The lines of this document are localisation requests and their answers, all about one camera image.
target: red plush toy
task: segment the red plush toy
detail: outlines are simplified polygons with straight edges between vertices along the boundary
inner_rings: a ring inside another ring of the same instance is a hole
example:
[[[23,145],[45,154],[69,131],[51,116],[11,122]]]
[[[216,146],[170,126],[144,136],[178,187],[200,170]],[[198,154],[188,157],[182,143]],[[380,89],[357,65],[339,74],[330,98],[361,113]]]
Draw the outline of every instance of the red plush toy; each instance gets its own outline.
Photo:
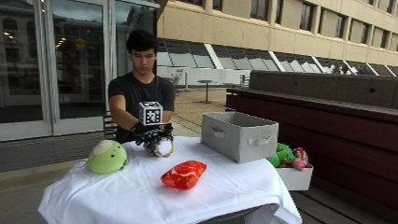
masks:
[[[184,161],[160,176],[160,182],[174,189],[190,189],[196,185],[206,167],[199,161]]]

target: colorful plush toys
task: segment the colorful plush toys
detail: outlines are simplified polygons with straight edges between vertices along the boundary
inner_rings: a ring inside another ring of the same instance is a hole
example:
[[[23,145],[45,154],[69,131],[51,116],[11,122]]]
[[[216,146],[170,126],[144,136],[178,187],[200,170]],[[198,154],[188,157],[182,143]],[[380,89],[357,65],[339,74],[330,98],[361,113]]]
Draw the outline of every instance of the colorful plush toys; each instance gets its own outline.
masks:
[[[302,147],[290,150],[288,146],[278,143],[275,148],[275,156],[266,158],[266,160],[271,163],[274,168],[286,168],[291,167],[303,171],[303,168],[308,164],[308,157],[304,153]]]
[[[111,140],[102,140],[99,144],[91,148],[86,167],[97,174],[110,174],[123,168],[126,165],[126,153],[122,145]]]

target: door frame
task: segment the door frame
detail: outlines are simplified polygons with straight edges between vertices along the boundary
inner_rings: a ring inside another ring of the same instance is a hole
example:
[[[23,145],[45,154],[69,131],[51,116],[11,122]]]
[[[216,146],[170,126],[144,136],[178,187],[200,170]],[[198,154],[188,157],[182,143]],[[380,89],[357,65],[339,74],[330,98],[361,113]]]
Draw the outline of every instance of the door frame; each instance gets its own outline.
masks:
[[[109,80],[110,74],[110,52],[109,52],[109,4],[103,0],[71,0],[73,2],[89,3],[102,7],[102,34],[103,34],[103,82]],[[103,128],[102,116],[75,119],[61,119],[59,116],[59,93],[57,85],[57,65],[55,65],[55,50],[54,50],[54,33],[53,33],[53,19],[51,19],[51,1],[45,3],[45,15],[46,15],[46,37],[47,37],[47,97],[49,97],[49,108],[51,117],[51,134],[63,135],[70,133],[87,133],[99,131]]]

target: gray t-shirt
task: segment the gray t-shirt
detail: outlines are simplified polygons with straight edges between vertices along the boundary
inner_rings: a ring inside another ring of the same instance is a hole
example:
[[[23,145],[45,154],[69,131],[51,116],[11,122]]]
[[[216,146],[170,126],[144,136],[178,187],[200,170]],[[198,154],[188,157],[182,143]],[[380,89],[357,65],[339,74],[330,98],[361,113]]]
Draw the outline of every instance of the gray t-shirt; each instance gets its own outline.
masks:
[[[140,83],[131,73],[125,74],[122,77],[115,77],[107,85],[107,99],[115,95],[123,96],[125,110],[135,118],[139,117],[139,102],[158,102],[162,110],[174,111],[174,85],[162,77],[154,76],[147,84]],[[132,133],[118,127],[115,141],[123,143],[132,140]]]

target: outdoor table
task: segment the outdoor table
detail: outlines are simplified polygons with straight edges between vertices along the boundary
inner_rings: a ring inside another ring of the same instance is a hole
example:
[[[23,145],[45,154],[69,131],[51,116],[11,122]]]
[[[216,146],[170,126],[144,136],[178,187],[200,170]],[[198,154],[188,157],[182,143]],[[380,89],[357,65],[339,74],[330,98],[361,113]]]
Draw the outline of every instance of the outdoor table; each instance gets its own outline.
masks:
[[[134,142],[123,148],[129,162],[121,171],[97,175],[81,161],[46,187],[38,211],[49,224],[198,223],[254,207],[247,224],[300,223],[290,193],[264,159],[234,163],[198,137],[176,136],[168,158],[148,157]],[[191,189],[168,188],[160,175],[183,161],[203,162],[206,170]]]
[[[204,104],[210,104],[211,101],[208,101],[208,83],[214,83],[215,81],[212,80],[198,80],[198,83],[204,83],[206,84],[206,100],[202,101]]]

